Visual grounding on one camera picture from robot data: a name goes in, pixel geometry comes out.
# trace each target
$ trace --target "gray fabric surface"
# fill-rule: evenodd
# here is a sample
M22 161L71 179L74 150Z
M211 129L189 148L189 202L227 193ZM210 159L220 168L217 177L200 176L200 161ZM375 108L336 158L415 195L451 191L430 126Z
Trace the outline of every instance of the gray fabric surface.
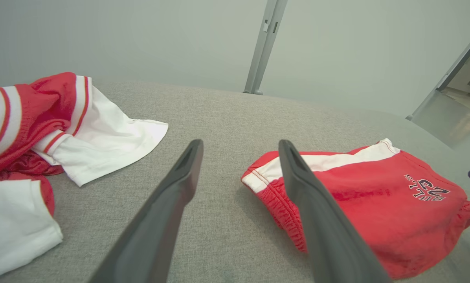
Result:
M162 142L140 161L78 188L49 177L64 242L1 282L84 282L194 138L204 158L186 207L169 282L312 282L307 256L240 182L282 138L301 151L346 152L390 138L429 163L470 197L470 164L413 123L393 115L331 109L308 102L153 83L94 80L129 117L169 123ZM397 221L401 215L395 215ZM470 282L470 228L436 267L404 282Z

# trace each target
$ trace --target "striped trim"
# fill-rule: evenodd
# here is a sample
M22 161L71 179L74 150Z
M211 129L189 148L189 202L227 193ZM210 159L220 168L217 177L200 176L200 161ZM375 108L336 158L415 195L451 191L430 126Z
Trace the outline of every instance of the striped trim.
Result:
M83 119L92 104L92 79L91 77L76 76L76 103L73 115L71 116L71 126L66 130L67 134L75 136L82 123Z
M66 134L61 130L55 130L50 134L46 135L40 141L38 141L33 149L36 152L43 152L48 155L52 155L55 152L55 149L64 141L66 138L70 137L70 134Z
M22 121L22 103L14 86L0 88L0 155L15 141Z
M389 139L381 140L379 143L367 147L355 154L334 154L334 155L302 155L301 157L310 167L312 172L323 172L333 168L361 163L379 161L390 158L400 152L400 149L392 146ZM242 178L242 183L246 184L253 192L258 193L264 190L272 181L282 178L282 168L278 157L272 159L265 165L255 168Z

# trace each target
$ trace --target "red fabric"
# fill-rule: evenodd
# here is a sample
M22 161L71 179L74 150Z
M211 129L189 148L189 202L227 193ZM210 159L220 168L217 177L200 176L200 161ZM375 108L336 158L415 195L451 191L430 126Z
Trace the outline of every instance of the red fabric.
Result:
M277 156L278 152L265 154L243 177ZM314 174L393 279L416 276L434 266L470 226L470 202L462 188L406 152ZM299 211L286 195L283 178L256 195L296 247L306 252Z
M49 165L30 149L56 129L64 131L70 126L77 95L75 83L76 75L65 72L38 79L30 85L16 85L21 104L20 130L12 145L0 154L0 180L40 180L43 200L52 215L53 193L50 183L42 175L59 174L64 170L60 165ZM0 143L10 116L10 101L4 96L7 112L0 130Z

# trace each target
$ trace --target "gray wall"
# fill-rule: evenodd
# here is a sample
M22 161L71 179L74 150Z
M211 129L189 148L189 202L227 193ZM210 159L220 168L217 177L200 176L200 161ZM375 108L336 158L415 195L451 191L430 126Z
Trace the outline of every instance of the gray wall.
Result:
M289 0L264 95L412 114L470 43L470 0Z
M243 91L266 0L0 0L0 86L59 72Z

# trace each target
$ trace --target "floor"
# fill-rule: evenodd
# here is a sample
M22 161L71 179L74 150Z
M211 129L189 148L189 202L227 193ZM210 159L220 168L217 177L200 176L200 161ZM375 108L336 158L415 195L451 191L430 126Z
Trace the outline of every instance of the floor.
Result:
M411 121L470 161L470 96L435 92Z

